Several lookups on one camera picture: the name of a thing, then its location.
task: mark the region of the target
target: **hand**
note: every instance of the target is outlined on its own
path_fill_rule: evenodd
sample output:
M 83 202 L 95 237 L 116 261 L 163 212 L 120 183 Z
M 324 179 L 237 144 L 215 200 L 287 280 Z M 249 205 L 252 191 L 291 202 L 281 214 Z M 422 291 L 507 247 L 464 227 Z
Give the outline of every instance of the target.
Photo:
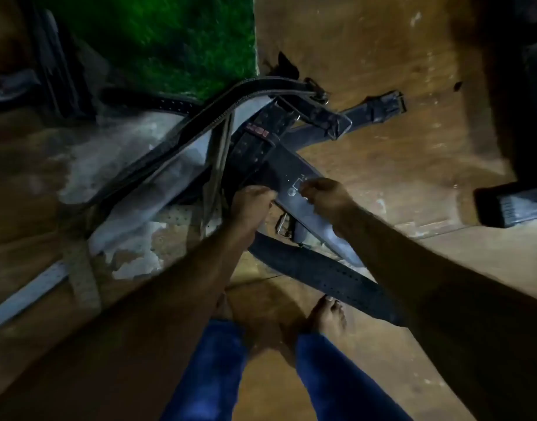
M 345 187 L 329 178 L 306 180 L 300 186 L 300 194 L 314 205 L 317 214 L 333 226 L 339 224 L 345 212 L 358 207 Z
M 255 230 L 267 217 L 276 196 L 277 193 L 266 186 L 244 187 L 235 193 L 231 202 L 231 221 L 240 231 L 254 238 Z

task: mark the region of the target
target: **wooden floor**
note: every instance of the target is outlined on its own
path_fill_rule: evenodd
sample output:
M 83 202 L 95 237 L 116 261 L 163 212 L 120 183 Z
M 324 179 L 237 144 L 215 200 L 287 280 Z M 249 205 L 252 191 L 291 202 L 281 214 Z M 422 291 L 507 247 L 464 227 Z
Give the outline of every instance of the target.
M 477 226 L 473 190 L 514 178 L 499 149 L 496 92 L 477 16 L 474 0 L 256 0 L 259 63 L 275 63 L 282 50 L 331 94 L 336 109 L 401 90 L 408 107 L 402 117 L 301 155 L 433 250 L 537 296 L 537 221 L 511 230 Z M 0 72 L 27 62 L 16 17 L 0 0 Z M 46 133 L 28 109 L 0 115 L 0 302 L 60 258 L 56 191 L 68 168 L 50 159 L 56 154 Z M 158 232 L 172 239 L 165 259 L 184 245 L 176 232 Z M 104 272 L 106 304 L 142 283 L 111 279 L 102 258 L 95 265 Z M 304 317 L 320 294 L 274 276 L 244 255 L 229 291 L 237 320 L 257 339 L 234 418 L 314 420 L 305 389 L 280 354 L 278 324 Z M 87 318 L 64 283 L 0 328 L 0 392 Z M 407 330 L 356 310 L 348 318 L 348 334 L 335 343 L 414 419 L 472 419 Z

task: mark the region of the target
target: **green foliage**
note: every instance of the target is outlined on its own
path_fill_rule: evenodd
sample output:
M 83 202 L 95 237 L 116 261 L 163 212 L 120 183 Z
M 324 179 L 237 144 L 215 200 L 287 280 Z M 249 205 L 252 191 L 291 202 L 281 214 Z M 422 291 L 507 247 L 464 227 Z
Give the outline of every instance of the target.
M 37 0 L 135 86 L 206 99 L 256 74 L 253 0 Z

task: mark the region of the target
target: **denim pants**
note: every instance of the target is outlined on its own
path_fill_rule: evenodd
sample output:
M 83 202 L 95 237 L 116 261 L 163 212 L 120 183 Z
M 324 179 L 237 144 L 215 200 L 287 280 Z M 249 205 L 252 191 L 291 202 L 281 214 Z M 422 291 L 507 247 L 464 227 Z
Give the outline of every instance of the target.
M 247 363 L 243 332 L 209 321 L 161 421 L 229 421 Z M 410 420 L 368 375 L 318 333 L 301 334 L 296 370 L 318 421 Z

